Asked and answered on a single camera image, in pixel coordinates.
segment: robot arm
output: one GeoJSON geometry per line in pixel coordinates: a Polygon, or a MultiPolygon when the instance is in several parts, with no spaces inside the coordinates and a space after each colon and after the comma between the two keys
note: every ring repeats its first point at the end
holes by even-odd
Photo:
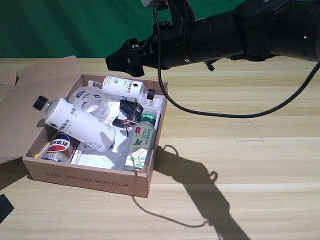
{"type": "MultiPolygon", "coordinates": [[[[222,58],[264,61],[287,56],[320,60],[320,3],[317,0],[246,0],[234,10],[195,20],[187,0],[141,0],[169,8],[172,24],[159,24],[162,70],[222,58]]],[[[158,67],[157,28],[143,41],[131,38],[105,58],[107,68],[140,77],[143,66],[158,67]]]]}

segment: black bottle cap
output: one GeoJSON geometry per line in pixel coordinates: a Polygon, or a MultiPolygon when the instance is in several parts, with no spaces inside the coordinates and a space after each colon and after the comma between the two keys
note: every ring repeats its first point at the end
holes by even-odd
{"type": "Polygon", "coordinates": [[[33,104],[33,107],[40,111],[44,107],[47,101],[48,101],[48,98],[44,96],[39,96],[35,101],[35,103],[33,104]]]}
{"type": "Polygon", "coordinates": [[[153,100],[155,98],[156,91],[154,89],[149,88],[146,98],[149,100],[153,100]]]}

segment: box flap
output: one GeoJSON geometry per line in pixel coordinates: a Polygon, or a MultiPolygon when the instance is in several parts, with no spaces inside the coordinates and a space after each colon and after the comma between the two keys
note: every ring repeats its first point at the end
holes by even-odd
{"type": "Polygon", "coordinates": [[[33,108],[38,96],[64,98],[79,78],[75,57],[26,67],[17,85],[0,101],[0,160],[22,157],[43,127],[51,128],[44,123],[45,114],[33,108]]]}
{"type": "Polygon", "coordinates": [[[17,85],[44,82],[80,74],[75,56],[68,56],[26,66],[17,85]]]}
{"type": "Polygon", "coordinates": [[[17,70],[7,69],[0,73],[0,101],[14,88],[17,80],[17,70]]]}
{"type": "Polygon", "coordinates": [[[17,80],[17,70],[9,68],[0,73],[0,84],[14,86],[17,80]]]}

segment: bottle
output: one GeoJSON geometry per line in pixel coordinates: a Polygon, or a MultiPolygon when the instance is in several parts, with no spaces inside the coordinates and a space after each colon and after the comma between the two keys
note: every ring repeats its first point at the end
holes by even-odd
{"type": "Polygon", "coordinates": [[[64,98],[48,101],[39,96],[33,107],[45,113],[44,122],[99,152],[107,151],[115,141],[116,130],[64,98]]]}
{"type": "Polygon", "coordinates": [[[143,82],[114,76],[105,77],[102,91],[108,94],[108,98],[117,98],[135,103],[141,103],[145,98],[153,100],[155,97],[155,90],[147,89],[143,82]]]}
{"type": "Polygon", "coordinates": [[[130,132],[128,152],[120,170],[146,173],[156,138],[157,110],[145,107],[140,122],[130,132]]]}
{"type": "Polygon", "coordinates": [[[68,136],[62,131],[58,131],[54,135],[42,159],[69,164],[78,144],[79,141],[75,138],[68,136]]]}

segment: clear plastic bottle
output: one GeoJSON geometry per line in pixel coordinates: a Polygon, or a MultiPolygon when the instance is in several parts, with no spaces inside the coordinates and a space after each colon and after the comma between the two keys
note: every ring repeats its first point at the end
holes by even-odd
{"type": "Polygon", "coordinates": [[[130,132],[128,152],[120,170],[146,173],[156,138],[157,110],[145,107],[140,122],[130,132]]]}
{"type": "Polygon", "coordinates": [[[135,81],[115,76],[106,76],[102,91],[108,94],[108,98],[118,98],[129,102],[141,103],[144,99],[153,100],[155,90],[146,88],[142,81],[135,81]]]}
{"type": "Polygon", "coordinates": [[[64,98],[48,101],[39,96],[33,107],[45,113],[46,124],[99,152],[108,150],[115,141],[116,130],[112,125],[99,121],[64,98]]]}

